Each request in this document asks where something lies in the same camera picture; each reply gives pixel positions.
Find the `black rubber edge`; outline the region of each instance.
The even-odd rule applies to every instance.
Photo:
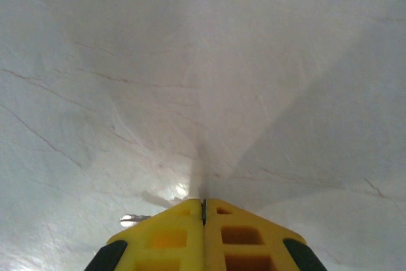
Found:
[[[294,239],[285,239],[284,244],[300,271],[327,271],[307,245]]]
[[[206,200],[203,200],[202,203],[202,221],[203,221],[203,226],[206,224]]]
[[[115,241],[102,247],[84,271],[114,271],[126,247],[126,241]]]

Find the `small metal object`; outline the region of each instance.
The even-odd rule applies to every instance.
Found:
[[[120,218],[120,224],[123,227],[132,227],[133,225],[139,224],[139,222],[144,221],[151,216],[145,215],[134,215],[134,214],[125,214],[123,217]]]

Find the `yellow plastic object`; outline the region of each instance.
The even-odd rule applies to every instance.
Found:
[[[203,271],[200,200],[190,199],[114,235],[128,245],[115,271]]]
[[[218,199],[206,201],[204,251],[208,271],[299,271],[283,240],[297,233]]]

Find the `white surface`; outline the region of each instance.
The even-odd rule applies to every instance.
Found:
[[[406,0],[0,0],[0,269],[219,197],[406,269]]]

